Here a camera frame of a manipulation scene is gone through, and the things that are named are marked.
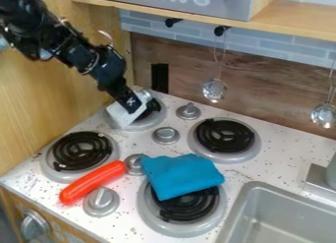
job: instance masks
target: hook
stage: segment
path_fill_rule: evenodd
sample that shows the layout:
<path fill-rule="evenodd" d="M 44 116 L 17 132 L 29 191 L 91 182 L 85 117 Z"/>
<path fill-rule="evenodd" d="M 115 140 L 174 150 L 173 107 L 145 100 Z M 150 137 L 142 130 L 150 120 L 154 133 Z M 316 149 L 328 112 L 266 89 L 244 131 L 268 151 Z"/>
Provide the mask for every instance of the hook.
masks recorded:
<path fill-rule="evenodd" d="M 222 36 L 224 34 L 224 31 L 230 29 L 231 27 L 217 27 L 215 28 L 215 30 L 213 31 L 213 33 L 216 36 Z"/>
<path fill-rule="evenodd" d="M 167 19 L 165 21 L 166 27 L 172 28 L 176 23 L 179 23 L 183 19 Z"/>

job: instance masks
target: blue cloth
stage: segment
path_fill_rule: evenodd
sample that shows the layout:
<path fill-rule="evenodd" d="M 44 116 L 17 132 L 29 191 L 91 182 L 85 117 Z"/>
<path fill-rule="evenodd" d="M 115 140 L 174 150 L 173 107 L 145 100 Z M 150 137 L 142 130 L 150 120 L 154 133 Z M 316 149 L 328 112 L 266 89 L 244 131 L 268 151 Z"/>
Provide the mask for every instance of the blue cloth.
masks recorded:
<path fill-rule="evenodd" d="M 178 157 L 143 156 L 141 166 L 160 201 L 204 190 L 225 182 L 211 160 L 195 154 Z"/>

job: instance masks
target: red toy hot dog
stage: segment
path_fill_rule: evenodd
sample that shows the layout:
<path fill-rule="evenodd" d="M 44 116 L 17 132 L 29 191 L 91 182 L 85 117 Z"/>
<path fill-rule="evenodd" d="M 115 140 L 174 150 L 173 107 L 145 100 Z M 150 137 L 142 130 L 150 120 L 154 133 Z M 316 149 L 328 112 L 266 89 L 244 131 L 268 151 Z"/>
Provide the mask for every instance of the red toy hot dog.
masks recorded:
<path fill-rule="evenodd" d="M 70 184 L 61 191 L 59 199 L 64 205 L 72 205 L 102 184 L 124 175 L 125 172 L 126 164 L 123 161 L 115 160 Z"/>

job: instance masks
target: shelf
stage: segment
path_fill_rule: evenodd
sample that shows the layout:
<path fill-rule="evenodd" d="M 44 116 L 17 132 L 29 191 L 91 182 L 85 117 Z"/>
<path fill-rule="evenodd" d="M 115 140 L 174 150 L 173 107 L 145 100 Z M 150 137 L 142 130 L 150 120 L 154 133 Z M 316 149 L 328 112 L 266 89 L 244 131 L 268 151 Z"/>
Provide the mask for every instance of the shelf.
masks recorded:
<path fill-rule="evenodd" d="M 275 0 L 249 22 L 157 9 L 109 0 L 73 0 L 217 26 L 292 34 L 336 42 L 336 7 Z"/>

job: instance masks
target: wooden wall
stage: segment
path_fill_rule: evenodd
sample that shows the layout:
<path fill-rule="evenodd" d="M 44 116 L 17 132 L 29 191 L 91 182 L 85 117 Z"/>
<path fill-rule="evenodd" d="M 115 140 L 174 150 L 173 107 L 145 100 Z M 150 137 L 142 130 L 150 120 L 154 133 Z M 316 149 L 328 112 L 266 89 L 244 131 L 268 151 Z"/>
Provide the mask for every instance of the wooden wall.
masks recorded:
<path fill-rule="evenodd" d="M 218 76 L 212 48 L 132 34 L 136 84 L 150 87 L 150 65 L 168 63 L 170 93 L 210 104 L 202 84 Z M 336 139 L 335 128 L 311 123 L 309 112 L 324 102 L 328 69 L 229 51 L 221 79 L 228 85 L 225 100 L 215 107 Z"/>
<path fill-rule="evenodd" d="M 44 1 L 94 43 L 108 42 L 96 32 L 105 30 L 113 33 L 114 44 L 122 53 L 129 44 L 129 35 L 120 32 L 115 9 L 71 0 Z M 31 62 L 14 49 L 1 53 L 0 175 L 110 100 L 96 89 L 90 76 L 81 76 L 57 60 Z"/>

